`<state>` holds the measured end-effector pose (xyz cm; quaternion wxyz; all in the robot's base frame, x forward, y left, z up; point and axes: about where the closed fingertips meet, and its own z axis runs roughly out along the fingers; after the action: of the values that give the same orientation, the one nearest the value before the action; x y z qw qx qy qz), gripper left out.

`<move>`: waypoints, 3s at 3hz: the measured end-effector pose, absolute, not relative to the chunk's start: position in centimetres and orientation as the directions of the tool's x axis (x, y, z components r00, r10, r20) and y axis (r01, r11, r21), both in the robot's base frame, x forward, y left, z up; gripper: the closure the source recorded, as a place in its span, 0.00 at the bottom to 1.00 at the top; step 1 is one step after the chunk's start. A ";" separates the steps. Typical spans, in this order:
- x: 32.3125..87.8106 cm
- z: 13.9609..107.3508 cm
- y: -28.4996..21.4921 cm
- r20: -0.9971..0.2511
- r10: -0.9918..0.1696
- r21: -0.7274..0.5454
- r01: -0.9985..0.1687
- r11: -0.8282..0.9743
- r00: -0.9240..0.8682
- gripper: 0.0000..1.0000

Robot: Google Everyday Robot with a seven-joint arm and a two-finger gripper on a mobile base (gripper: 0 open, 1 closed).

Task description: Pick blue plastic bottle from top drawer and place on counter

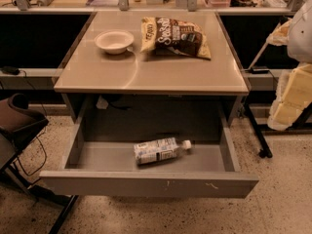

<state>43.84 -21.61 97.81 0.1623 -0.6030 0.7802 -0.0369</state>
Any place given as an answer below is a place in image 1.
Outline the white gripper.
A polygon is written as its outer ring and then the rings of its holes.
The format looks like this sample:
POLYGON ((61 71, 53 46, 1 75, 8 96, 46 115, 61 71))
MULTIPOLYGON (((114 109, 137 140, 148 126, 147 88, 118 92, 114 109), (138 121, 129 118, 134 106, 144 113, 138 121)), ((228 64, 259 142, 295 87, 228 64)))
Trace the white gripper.
MULTIPOLYGON (((306 1, 292 20, 279 23, 266 38, 274 46, 288 44, 290 58, 312 62, 312 0, 306 1)), ((276 98, 269 110, 267 125, 284 131, 312 102, 312 64, 300 63, 293 70, 283 70, 278 80, 276 98)))

